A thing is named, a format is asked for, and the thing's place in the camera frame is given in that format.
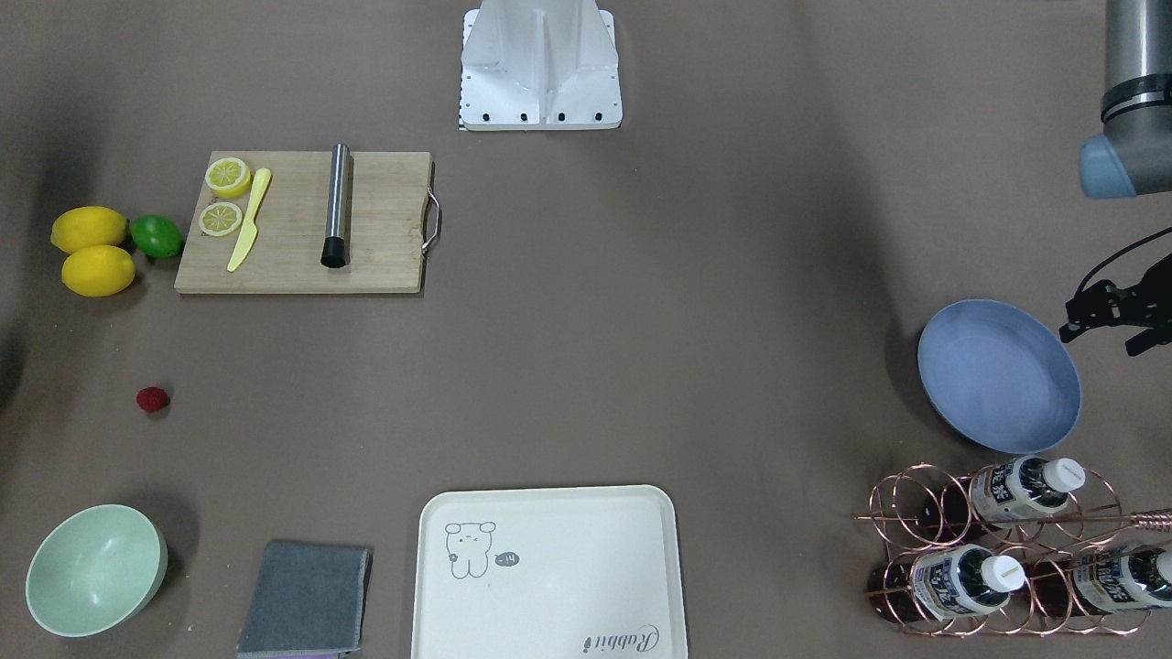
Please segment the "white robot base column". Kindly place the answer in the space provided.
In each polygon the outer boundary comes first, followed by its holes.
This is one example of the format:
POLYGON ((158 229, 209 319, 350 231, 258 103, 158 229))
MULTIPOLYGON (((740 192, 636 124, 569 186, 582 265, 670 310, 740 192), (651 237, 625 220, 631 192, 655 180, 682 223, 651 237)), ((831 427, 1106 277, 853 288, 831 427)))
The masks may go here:
POLYGON ((484 1, 461 25, 459 129, 624 123, 615 21, 594 1, 484 1))

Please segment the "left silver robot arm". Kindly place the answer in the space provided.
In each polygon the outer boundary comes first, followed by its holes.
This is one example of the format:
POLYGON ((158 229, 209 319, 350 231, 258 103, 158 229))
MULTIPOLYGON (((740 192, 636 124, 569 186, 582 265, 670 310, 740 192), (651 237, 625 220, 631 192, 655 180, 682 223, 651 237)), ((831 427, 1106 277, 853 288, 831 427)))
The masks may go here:
MULTIPOLYGON (((1171 4, 1109 1, 1101 134, 1081 145, 1081 192, 1090 201, 1134 199, 1171 189, 1171 4)), ((1125 344, 1138 356, 1171 339, 1171 257, 1132 286, 1093 280, 1115 259, 1168 235, 1156 231, 1096 265, 1067 303, 1059 341, 1098 327, 1138 327, 1125 344)))

